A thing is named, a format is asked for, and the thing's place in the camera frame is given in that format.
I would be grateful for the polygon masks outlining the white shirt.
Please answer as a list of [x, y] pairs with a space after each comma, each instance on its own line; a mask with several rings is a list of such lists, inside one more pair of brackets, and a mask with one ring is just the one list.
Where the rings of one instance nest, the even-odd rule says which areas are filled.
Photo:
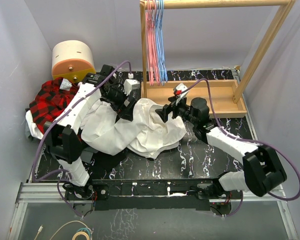
[[110, 104], [98, 100], [80, 124], [81, 138], [93, 149], [116, 155], [128, 148], [137, 155], [156, 159], [165, 150], [176, 148], [187, 130], [180, 117], [163, 122], [156, 110], [161, 105], [141, 98], [133, 110], [133, 121], [117, 120]]

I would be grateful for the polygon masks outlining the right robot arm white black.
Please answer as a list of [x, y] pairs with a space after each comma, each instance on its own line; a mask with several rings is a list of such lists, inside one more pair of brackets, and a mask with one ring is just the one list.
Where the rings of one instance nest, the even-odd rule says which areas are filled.
[[231, 191], [251, 191], [262, 197], [287, 180], [287, 174], [276, 151], [264, 144], [244, 142], [233, 134], [225, 134], [210, 118], [207, 101], [196, 97], [187, 100], [170, 97], [169, 104], [156, 109], [163, 122], [181, 117], [193, 125], [198, 140], [229, 154], [243, 165], [242, 171], [220, 174], [213, 181], [213, 194], [223, 199]]

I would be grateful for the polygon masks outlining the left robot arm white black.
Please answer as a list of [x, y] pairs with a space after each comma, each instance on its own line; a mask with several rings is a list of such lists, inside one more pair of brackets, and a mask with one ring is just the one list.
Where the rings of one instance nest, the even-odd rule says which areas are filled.
[[87, 73], [78, 84], [78, 91], [70, 104], [53, 122], [44, 124], [44, 142], [47, 150], [68, 173], [71, 184], [77, 186], [76, 194], [83, 200], [93, 195], [93, 187], [88, 184], [81, 154], [84, 144], [78, 137], [80, 125], [88, 111], [97, 101], [104, 101], [117, 114], [117, 119], [133, 120], [136, 99], [132, 91], [140, 88], [140, 82], [128, 73], [127, 79], [120, 83], [117, 70], [103, 65], [100, 73]]

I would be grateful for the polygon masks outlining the red black plaid shirt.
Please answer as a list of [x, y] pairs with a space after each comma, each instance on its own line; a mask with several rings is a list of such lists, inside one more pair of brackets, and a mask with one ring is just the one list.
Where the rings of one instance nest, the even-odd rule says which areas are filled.
[[61, 89], [62, 77], [49, 80], [42, 84], [40, 91], [29, 104], [33, 122], [41, 133], [44, 133], [44, 124], [52, 123], [67, 108], [79, 88], [71, 83], [69, 89]]

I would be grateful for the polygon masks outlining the blue hangers bundle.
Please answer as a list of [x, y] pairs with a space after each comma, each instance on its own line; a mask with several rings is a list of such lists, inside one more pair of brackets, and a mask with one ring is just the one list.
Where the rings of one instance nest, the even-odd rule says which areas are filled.
[[155, 15], [155, 37], [157, 49], [157, 66], [159, 69], [160, 82], [164, 85], [168, 81], [167, 70], [165, 66], [165, 53], [163, 43], [162, 21], [164, 13], [164, 1], [156, 0], [156, 15]]

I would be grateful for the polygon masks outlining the pink hangers bundle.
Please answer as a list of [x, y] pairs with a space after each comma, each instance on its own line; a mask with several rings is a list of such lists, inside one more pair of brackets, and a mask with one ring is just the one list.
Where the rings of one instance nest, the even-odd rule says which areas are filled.
[[155, 22], [157, 15], [157, 2], [155, 0], [146, 0], [146, 43], [147, 60], [150, 85], [160, 85], [161, 77], [158, 67], [158, 52], [156, 44]]

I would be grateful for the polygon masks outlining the black garment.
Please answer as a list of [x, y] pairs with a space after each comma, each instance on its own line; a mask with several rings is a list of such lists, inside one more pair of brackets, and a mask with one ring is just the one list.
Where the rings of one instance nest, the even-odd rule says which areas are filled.
[[122, 150], [116, 155], [97, 152], [92, 155], [89, 172], [93, 180], [108, 179], [110, 173], [120, 162], [127, 158], [127, 150]]

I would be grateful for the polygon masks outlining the wooden clothes rack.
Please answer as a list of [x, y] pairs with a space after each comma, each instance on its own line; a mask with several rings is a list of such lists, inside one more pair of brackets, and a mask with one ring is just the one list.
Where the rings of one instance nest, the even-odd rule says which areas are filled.
[[[277, 33], [282, 27], [296, 0], [169, 0], [163, 3], [163, 9], [203, 9], [203, 8], [235, 8], [235, 7], [265, 7], [265, 6], [280, 6], [270, 23], [264, 37], [262, 38], [254, 56], [252, 57], [243, 78], [240, 83], [236, 83], [234, 79], [231, 80], [208, 80], [212, 84], [212, 93], [216, 94], [215, 98], [209, 100], [208, 84], [199, 83], [195, 85], [187, 95], [187, 103], [193, 99], [201, 97], [206, 98], [208, 107], [212, 109], [215, 106], [216, 116], [219, 118], [243, 118], [247, 113], [246, 104], [243, 99], [243, 92], [248, 83], [256, 72], [267, 50], [275, 39]], [[150, 82], [147, 81], [147, 67], [148, 62], [152, 59], [148, 56], [148, 17], [147, 11], [157, 10], [155, 7], [157, 0], [140, 0], [140, 23], [141, 23], [141, 47], [142, 47], [142, 73], [143, 82], [141, 89], [141, 96], [149, 98], [158, 104], [168, 104], [168, 94], [172, 93], [175, 84], [178, 81], [168, 81], [163, 87], [154, 85], [153, 78]]]

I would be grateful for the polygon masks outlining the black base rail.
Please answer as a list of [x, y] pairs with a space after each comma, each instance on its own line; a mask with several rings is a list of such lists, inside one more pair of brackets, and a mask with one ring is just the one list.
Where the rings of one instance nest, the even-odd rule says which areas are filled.
[[120, 209], [193, 209], [228, 214], [243, 198], [237, 190], [223, 191], [212, 180], [95, 180], [79, 187], [64, 183], [65, 198], [87, 201], [94, 211]]

